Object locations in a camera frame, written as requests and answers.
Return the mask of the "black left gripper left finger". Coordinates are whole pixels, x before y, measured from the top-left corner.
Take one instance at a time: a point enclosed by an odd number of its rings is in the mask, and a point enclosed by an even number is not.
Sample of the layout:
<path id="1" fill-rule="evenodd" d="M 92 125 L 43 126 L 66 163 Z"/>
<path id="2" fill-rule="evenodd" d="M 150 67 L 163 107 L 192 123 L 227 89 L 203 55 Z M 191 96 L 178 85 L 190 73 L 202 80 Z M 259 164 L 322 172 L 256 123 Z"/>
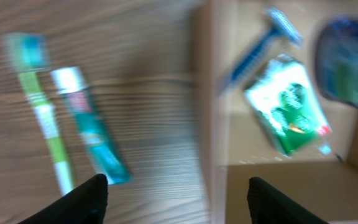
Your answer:
<path id="1" fill-rule="evenodd" d="M 108 181 L 96 174 L 62 198 L 20 224 L 103 224 L 108 205 Z"/>

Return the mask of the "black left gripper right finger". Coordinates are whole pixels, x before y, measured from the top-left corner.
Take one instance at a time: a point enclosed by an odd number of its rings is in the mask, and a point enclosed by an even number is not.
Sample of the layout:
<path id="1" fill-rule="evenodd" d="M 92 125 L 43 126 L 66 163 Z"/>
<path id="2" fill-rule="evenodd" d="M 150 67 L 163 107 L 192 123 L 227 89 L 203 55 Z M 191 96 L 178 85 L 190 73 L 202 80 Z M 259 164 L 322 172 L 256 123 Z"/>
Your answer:
<path id="1" fill-rule="evenodd" d="M 260 177 L 249 179 L 252 224 L 328 224 Z"/>

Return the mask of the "green white soap packet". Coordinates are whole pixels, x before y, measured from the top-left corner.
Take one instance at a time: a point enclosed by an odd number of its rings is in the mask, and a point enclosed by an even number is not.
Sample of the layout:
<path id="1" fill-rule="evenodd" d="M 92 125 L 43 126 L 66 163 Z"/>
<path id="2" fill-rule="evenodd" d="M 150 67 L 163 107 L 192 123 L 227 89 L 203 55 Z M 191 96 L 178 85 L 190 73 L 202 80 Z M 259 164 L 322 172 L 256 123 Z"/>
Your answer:
<path id="1" fill-rule="evenodd" d="M 305 66 L 279 55 L 244 90 L 273 145 L 291 155 L 332 133 Z"/>

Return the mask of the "clear dark spray bottle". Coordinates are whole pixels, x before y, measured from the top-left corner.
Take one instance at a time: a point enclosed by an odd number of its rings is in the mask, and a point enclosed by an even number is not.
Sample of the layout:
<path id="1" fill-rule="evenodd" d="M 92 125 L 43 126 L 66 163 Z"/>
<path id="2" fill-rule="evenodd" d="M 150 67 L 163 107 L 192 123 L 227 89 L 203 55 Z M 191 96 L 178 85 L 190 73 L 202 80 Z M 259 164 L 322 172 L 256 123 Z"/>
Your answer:
<path id="1" fill-rule="evenodd" d="M 358 17 L 327 21 L 315 40 L 313 59 L 320 93 L 358 109 Z"/>

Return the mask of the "blue disposable razor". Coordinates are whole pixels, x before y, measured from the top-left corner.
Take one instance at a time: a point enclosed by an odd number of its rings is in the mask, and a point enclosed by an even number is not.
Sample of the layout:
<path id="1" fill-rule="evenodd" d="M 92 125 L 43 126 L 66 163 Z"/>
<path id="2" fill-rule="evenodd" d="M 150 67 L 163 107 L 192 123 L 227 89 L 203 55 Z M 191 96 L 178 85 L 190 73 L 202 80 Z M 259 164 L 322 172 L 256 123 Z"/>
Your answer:
<path id="1" fill-rule="evenodd" d="M 260 36 L 248 52 L 241 55 L 240 59 L 222 77 L 218 88 L 219 94 L 247 80 L 250 74 L 262 64 L 276 39 L 284 38 L 297 46 L 302 44 L 302 36 L 281 10 L 269 7 L 265 14 L 271 21 L 270 28 Z"/>

